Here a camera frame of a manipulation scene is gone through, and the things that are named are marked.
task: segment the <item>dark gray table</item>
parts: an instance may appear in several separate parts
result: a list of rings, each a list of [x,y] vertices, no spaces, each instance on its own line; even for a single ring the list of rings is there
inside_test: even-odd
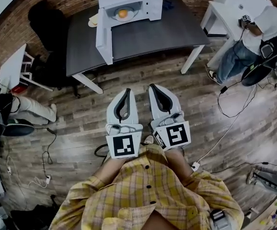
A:
[[[174,8],[163,9],[161,20],[141,20],[111,29],[113,62],[156,51],[195,46],[181,72],[189,69],[209,40],[182,0],[168,1]],[[96,48],[97,28],[88,26],[89,18],[97,12],[98,5],[73,16],[68,30],[66,74],[100,94],[103,90],[82,74],[106,65]]]

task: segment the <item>plate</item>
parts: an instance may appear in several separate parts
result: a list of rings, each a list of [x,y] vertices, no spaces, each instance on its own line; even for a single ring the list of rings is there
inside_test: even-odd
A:
[[[120,10],[127,10],[127,11],[128,11],[128,15],[127,15],[125,18],[120,18],[120,17],[119,17],[119,14],[118,14],[118,12],[119,12]],[[118,9],[116,9],[116,11],[115,11],[115,13],[114,13],[115,16],[114,16],[113,18],[114,18],[115,20],[121,21],[121,22],[129,21],[129,20],[133,19],[133,17],[134,17],[137,13],[138,13],[138,11],[135,12],[134,9],[132,9],[131,7],[118,8]]]

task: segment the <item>white cable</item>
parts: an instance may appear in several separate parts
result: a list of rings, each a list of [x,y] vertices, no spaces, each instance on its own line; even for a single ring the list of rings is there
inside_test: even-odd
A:
[[[9,163],[9,160],[10,160],[10,159],[11,159],[12,162],[13,162],[13,165],[14,165],[14,168],[15,168],[15,171],[16,171],[16,175],[17,175],[18,181],[20,182],[21,185],[23,185],[23,183],[21,182],[21,180],[20,180],[20,178],[19,178],[19,174],[18,174],[16,165],[15,165],[15,163],[14,163],[14,160],[13,160],[13,158],[12,158],[11,156],[8,156],[8,159],[7,159],[7,161],[6,161],[6,167],[8,167],[8,163]]]
[[[11,159],[11,160],[12,160],[12,162],[13,162],[13,165],[14,165],[14,168],[15,168],[15,171],[16,171],[16,174],[17,174],[18,181],[19,181],[19,183],[22,185],[22,182],[21,182],[21,180],[20,180],[20,178],[19,178],[19,174],[18,174],[18,172],[17,172],[16,165],[15,165],[15,163],[14,163],[13,158],[12,158],[10,155],[9,155],[9,156],[8,156],[8,158],[7,158],[7,161],[6,161],[6,167],[8,167],[8,163],[9,163],[9,160],[10,160],[10,159]],[[10,175],[10,174],[9,174],[9,178],[10,178],[10,182],[11,182],[11,183],[13,183],[13,181],[12,181],[12,179],[11,179],[11,175]],[[25,200],[25,208],[24,208],[24,210],[26,210],[26,209],[27,209],[27,205],[28,205],[28,200],[27,200],[27,198],[25,197],[25,195],[24,195],[24,193],[23,193],[22,189],[20,188],[19,183],[17,183],[17,185],[18,185],[19,190],[21,191],[22,196],[23,196],[23,198],[24,198],[24,200]]]
[[[12,162],[13,162],[13,165],[14,165],[14,168],[15,168],[15,171],[16,171],[16,175],[17,175],[18,181],[19,181],[19,183],[20,183],[21,185],[23,185],[23,183],[21,182],[21,180],[20,180],[20,178],[19,178],[19,174],[18,174],[16,165],[15,165],[15,162],[14,162],[14,160],[13,160],[13,158],[12,158],[11,156],[8,156],[8,159],[7,159],[7,161],[6,161],[6,166],[8,167],[8,163],[9,163],[9,160],[10,160],[10,159],[11,159]],[[39,180],[37,177],[35,177],[34,179],[35,179],[35,181],[29,182],[28,187],[30,186],[31,183],[35,183],[36,185],[38,185],[38,186],[40,186],[40,187],[42,187],[42,188],[46,188],[46,187],[48,186],[48,184],[46,184],[46,186],[42,186],[40,180]]]
[[[249,97],[250,97],[250,95],[252,94],[252,92],[255,90],[255,88],[256,88],[256,84],[254,85],[254,88],[251,90],[251,92],[250,92],[250,94],[249,94],[249,96],[248,96],[248,99],[246,100],[246,102],[244,103],[244,106],[245,106],[245,104],[247,103],[247,101],[249,100]],[[215,146],[213,146],[212,147],[212,149],[211,150],[209,150],[202,158],[200,158],[198,161],[197,161],[197,163],[199,163],[202,159],[204,159],[207,155],[209,155],[209,153],[211,152],[211,151],[213,151],[214,150],[214,148],[219,144],[219,142],[225,137],[225,135],[229,132],[229,130],[232,128],[232,126],[233,126],[233,124],[236,122],[236,120],[238,119],[238,117],[239,117],[239,115],[241,114],[242,112],[240,112],[238,115],[237,115],[237,117],[234,119],[234,121],[232,122],[232,124],[231,124],[231,126],[228,128],[228,130],[224,133],[224,135],[217,141],[217,143],[215,144]]]
[[[37,177],[35,177],[35,181],[29,182],[28,187],[30,186],[31,183],[35,183],[36,185],[41,186],[42,188],[46,188],[48,186],[48,184],[46,184],[46,186],[42,186],[41,181]]]

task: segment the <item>white t-shirt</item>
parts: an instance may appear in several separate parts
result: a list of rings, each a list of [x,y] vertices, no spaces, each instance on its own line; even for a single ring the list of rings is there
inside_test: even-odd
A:
[[[277,36],[277,7],[266,6],[264,11],[254,19],[255,24],[262,31],[262,35],[255,36],[249,30],[244,31],[244,46],[253,53],[260,55],[261,40],[267,41]]]

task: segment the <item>jeans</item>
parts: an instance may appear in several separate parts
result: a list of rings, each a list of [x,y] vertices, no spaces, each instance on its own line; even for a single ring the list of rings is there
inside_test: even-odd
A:
[[[15,113],[10,113],[10,118],[25,119],[35,125],[46,125],[48,120],[52,122],[56,121],[56,115],[50,107],[43,106],[31,98],[24,96],[17,97],[18,99],[14,99],[11,108],[11,112]]]
[[[217,81],[223,81],[243,72],[247,66],[252,65],[258,55],[247,49],[243,42],[236,43],[223,55],[217,70]]]

